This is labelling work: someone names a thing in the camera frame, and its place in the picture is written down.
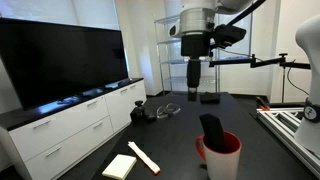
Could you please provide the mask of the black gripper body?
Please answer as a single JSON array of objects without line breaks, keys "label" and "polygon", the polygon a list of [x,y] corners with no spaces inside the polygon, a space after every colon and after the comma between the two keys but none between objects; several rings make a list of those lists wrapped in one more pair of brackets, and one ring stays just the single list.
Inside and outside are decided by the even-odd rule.
[{"label": "black gripper body", "polygon": [[192,34],[181,38],[181,55],[191,58],[208,56],[210,51],[210,35]]}]

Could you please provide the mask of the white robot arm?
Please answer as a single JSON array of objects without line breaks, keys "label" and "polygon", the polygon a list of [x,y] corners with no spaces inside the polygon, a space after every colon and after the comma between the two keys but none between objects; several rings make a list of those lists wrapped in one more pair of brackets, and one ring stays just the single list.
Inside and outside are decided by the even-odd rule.
[{"label": "white robot arm", "polygon": [[[217,47],[229,46],[243,37],[234,26],[266,0],[182,0],[182,10],[170,29],[182,42],[181,55],[193,66]],[[309,95],[305,100],[302,124],[294,138],[306,149],[320,153],[320,15],[316,14],[297,28],[297,45],[311,67]]]}]

